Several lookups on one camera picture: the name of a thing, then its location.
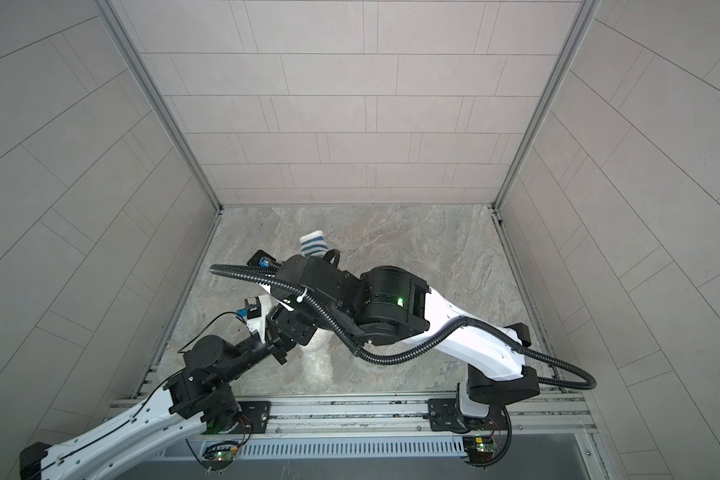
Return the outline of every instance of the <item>white zip tie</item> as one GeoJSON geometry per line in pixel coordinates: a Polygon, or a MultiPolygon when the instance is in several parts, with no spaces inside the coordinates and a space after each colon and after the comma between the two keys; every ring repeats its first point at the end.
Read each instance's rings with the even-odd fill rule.
{"type": "Polygon", "coordinates": [[[301,295],[299,295],[299,296],[296,298],[296,302],[301,303],[302,300],[304,300],[304,297],[305,297],[305,296],[307,296],[307,287],[304,287],[304,293],[302,293],[301,295]]]}

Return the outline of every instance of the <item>blue and white striped fabric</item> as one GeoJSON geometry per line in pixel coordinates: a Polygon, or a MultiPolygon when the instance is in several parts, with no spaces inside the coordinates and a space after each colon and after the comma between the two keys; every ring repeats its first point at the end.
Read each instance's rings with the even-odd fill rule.
{"type": "Polygon", "coordinates": [[[322,230],[316,230],[298,240],[302,243],[302,255],[304,256],[323,256],[328,251],[328,245],[322,230]]]}

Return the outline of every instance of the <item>black and white robotic arm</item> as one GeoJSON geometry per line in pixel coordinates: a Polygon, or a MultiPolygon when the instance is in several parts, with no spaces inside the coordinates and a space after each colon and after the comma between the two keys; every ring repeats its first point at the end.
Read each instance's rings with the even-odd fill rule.
{"type": "MultiPolygon", "coordinates": [[[[406,270],[378,266],[356,277],[338,268],[338,258],[331,250],[323,258],[295,255],[280,264],[259,250],[247,265],[211,266],[214,274],[259,283],[270,293],[246,301],[251,336],[236,345],[204,336],[184,353],[185,367],[130,410],[59,445],[36,443],[23,450],[21,478],[115,478],[175,442],[239,428],[243,415],[230,382],[268,356],[285,363],[288,351],[307,345],[317,329],[333,331],[351,354],[377,365],[404,363],[433,348],[465,361],[468,380],[459,387],[458,408],[478,424],[501,412],[508,420],[505,406],[538,395],[540,383],[569,389],[596,385],[586,371],[530,350],[522,323],[491,325],[406,270]],[[396,342],[412,348],[389,356],[365,349],[368,343],[396,342]],[[538,377],[526,356],[584,381],[538,377]]],[[[218,455],[230,462],[234,450],[218,455]]]]}

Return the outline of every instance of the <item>wall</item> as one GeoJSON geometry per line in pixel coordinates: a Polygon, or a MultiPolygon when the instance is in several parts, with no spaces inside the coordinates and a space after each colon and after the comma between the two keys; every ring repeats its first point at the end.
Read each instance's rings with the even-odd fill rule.
{"type": "Polygon", "coordinates": [[[720,0],[604,1],[501,214],[618,468],[720,478],[720,0]]]}
{"type": "Polygon", "coordinates": [[[131,394],[212,216],[90,4],[0,2],[0,478],[131,394]]]}
{"type": "Polygon", "coordinates": [[[113,4],[224,204],[493,201],[579,7],[113,4]]]}

